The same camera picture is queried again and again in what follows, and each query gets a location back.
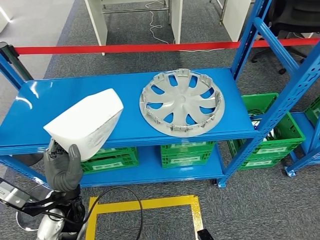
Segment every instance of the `red rope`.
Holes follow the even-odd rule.
[[[291,38],[279,40],[283,46],[315,45],[320,38]],[[240,42],[201,42],[182,44],[126,44],[106,46],[24,46],[15,47],[20,55],[38,54],[96,54],[96,53],[146,53],[146,52],[174,52],[211,49],[236,49]],[[254,41],[254,48],[268,47],[265,40]]]

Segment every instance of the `yellow floor tape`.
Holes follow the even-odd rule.
[[[89,201],[89,208],[91,209],[94,202],[97,199],[92,196]],[[200,211],[199,200],[197,196],[186,195],[186,196],[174,196],[174,197],[164,197],[155,199],[142,200],[143,209],[158,209],[176,206],[190,205],[192,217],[193,219],[194,232],[195,240],[198,239],[197,232],[204,228],[202,224],[202,213]],[[96,235],[97,216],[98,214],[109,214],[109,213],[118,213],[126,211],[137,211],[140,210],[139,202],[137,201],[125,201],[115,203],[97,203],[88,222],[85,240],[94,240]]]

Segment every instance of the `chair wheel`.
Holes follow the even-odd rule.
[[[285,68],[282,68],[282,69],[278,71],[278,73],[280,74],[280,75],[284,75],[286,72],[287,72],[287,69],[285,69]]]

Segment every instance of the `blue shelf frame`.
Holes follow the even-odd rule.
[[[212,77],[222,90],[226,100],[226,111],[218,125],[208,133],[197,137],[167,136],[149,126],[140,115],[138,100],[137,102],[132,100],[139,96],[143,87],[157,74],[156,72],[25,82],[0,55],[0,71],[18,90],[18,95],[0,126],[0,136],[2,136],[0,138],[0,163],[46,185],[43,175],[9,155],[43,152],[48,147],[50,139],[42,129],[44,122],[52,119],[89,94],[114,88],[122,100],[125,109],[119,122],[104,147],[137,146],[140,165],[85,175],[80,182],[82,187],[196,179],[215,179],[218,187],[226,187],[229,177],[320,76],[320,42],[299,67],[263,23],[263,19],[266,16],[270,3],[271,0],[256,0],[231,68],[196,69],[198,72]],[[258,31],[288,70],[291,78],[278,97],[263,115],[257,129],[254,130],[236,88],[236,82],[248,60]],[[129,92],[125,89],[130,89],[134,93],[128,95]],[[48,106],[55,107],[48,110]],[[232,123],[232,126],[235,125],[234,115],[233,118],[230,115],[231,109],[233,111],[235,109],[233,113],[237,115],[237,123],[238,122],[234,129],[230,127],[230,123]],[[134,129],[128,128],[128,117],[134,121]],[[216,145],[206,165],[162,169],[160,164],[160,154],[157,152],[155,146],[239,138],[248,140],[226,168]]]
[[[313,127],[304,112],[294,112],[291,114],[306,137],[306,140],[300,145],[303,157],[298,159],[294,151],[291,151],[290,156],[293,164],[285,167],[288,176],[294,177],[296,172],[301,168],[320,164],[320,120],[318,119],[315,126]]]

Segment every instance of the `black office chair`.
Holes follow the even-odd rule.
[[[281,30],[290,33],[316,33],[320,32],[320,0],[273,0],[269,8],[264,22],[277,36]],[[302,57],[303,63],[307,56],[294,47],[285,47],[288,52]],[[251,62],[257,63],[258,57],[272,52],[270,48],[256,53]],[[285,68],[280,69],[279,74],[285,74]]]

